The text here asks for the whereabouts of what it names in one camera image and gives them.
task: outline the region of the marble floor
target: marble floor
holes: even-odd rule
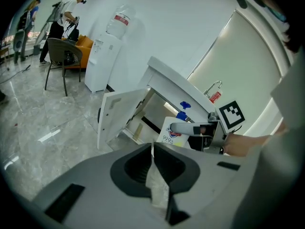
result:
[[[122,146],[134,145],[120,134],[102,150],[97,149],[97,114],[104,92],[92,94],[84,84],[85,72],[67,71],[65,96],[61,69],[39,67],[39,56],[27,58],[10,71],[0,66],[0,84],[8,96],[0,105],[0,158],[11,188],[32,200],[45,185],[79,162]]]

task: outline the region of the open cabinet door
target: open cabinet door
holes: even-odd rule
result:
[[[124,93],[106,93],[103,97],[99,129],[97,137],[97,147],[115,138],[127,125],[143,103],[147,89],[139,89]]]

